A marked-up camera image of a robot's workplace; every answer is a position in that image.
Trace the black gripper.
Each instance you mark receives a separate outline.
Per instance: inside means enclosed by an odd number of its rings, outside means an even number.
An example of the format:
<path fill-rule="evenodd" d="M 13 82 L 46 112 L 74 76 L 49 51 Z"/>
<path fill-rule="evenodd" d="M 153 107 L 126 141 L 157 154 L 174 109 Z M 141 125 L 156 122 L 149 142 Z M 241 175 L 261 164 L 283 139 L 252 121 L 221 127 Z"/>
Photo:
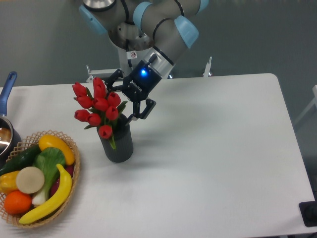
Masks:
<path fill-rule="evenodd" d="M 133 102 L 132 114 L 127 118 L 125 125 L 132 120 L 146 119 L 156 105 L 156 101 L 147 98 L 149 93 L 161 81 L 162 77 L 142 60 L 124 77 L 123 71 L 117 69 L 110 77 L 105 80 L 107 94 L 111 92 L 122 92 L 130 101 Z M 115 82 L 123 80 L 122 85 L 114 86 Z M 140 112 L 141 101 L 145 100 L 146 106 Z"/>

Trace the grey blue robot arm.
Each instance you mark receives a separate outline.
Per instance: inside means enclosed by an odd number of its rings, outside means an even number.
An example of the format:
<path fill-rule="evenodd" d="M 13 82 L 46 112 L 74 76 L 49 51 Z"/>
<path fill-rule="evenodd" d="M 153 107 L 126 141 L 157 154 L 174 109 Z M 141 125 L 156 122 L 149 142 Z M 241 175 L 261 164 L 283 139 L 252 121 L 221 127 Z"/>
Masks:
<path fill-rule="evenodd" d="M 163 0 L 153 4 L 144 0 L 85 0 L 79 11 L 98 34 L 122 29 L 120 38 L 131 42 L 133 33 L 150 40 L 147 52 L 138 57 L 132 69 L 116 70 L 107 80 L 110 91 L 122 92 L 132 103 L 126 120 L 145 119 L 156 105 L 149 93 L 167 79 L 178 59 L 192 47 L 199 31 L 188 19 L 204 10 L 207 0 Z"/>

